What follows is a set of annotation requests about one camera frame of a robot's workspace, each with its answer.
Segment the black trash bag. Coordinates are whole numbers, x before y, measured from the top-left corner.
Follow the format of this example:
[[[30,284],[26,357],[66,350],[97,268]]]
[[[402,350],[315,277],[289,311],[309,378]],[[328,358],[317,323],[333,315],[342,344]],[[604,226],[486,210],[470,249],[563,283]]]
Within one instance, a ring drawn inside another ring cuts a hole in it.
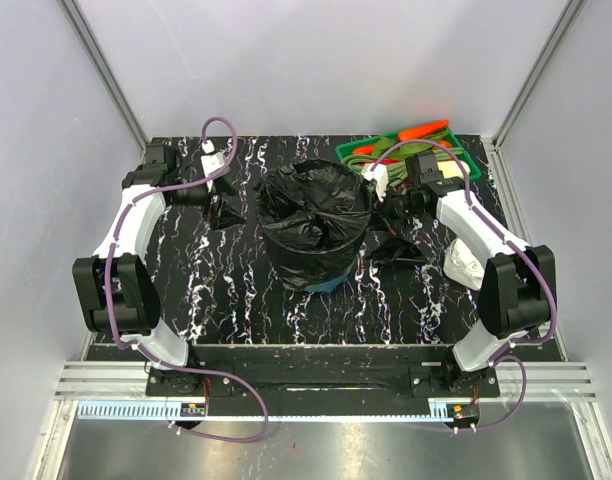
[[[269,170],[255,186],[255,201],[270,264],[294,291],[352,268],[373,214],[368,182],[324,159]]]

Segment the teal plastic trash bin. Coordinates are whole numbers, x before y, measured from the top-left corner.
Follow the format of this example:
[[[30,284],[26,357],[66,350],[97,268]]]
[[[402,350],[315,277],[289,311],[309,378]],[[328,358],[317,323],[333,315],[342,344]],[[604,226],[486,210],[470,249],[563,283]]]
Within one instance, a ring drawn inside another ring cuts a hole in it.
[[[351,266],[349,266],[340,276],[305,287],[304,290],[309,293],[331,293],[348,277],[350,270]]]

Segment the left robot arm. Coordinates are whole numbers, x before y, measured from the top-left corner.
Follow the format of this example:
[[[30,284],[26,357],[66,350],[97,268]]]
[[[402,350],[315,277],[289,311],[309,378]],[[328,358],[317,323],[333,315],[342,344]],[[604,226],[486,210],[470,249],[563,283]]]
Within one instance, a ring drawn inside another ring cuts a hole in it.
[[[188,344],[161,318],[160,296],[145,267],[146,250],[170,206],[198,208],[213,230],[244,220],[226,202],[235,191],[224,178],[225,157],[211,141],[200,147],[202,184],[183,179],[181,161],[172,145],[147,146],[143,163],[122,181],[120,207],[108,233],[91,256],[75,260],[72,275],[88,330],[159,360],[161,368],[171,368],[170,386],[191,395],[201,387],[203,372],[189,362]]]

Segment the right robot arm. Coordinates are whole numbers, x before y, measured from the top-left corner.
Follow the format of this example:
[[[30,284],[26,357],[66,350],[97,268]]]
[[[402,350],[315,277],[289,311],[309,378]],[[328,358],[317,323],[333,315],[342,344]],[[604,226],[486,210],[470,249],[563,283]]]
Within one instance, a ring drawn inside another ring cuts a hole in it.
[[[468,173],[446,178],[431,152],[405,160],[412,188],[398,194],[386,186],[382,165],[373,181],[384,218],[426,213],[450,229],[483,266],[477,312],[479,320],[453,349],[454,362],[441,375],[443,388],[455,396],[477,382],[475,371],[500,359],[516,344],[540,344],[557,323],[554,253],[529,245],[489,214],[470,192]]]

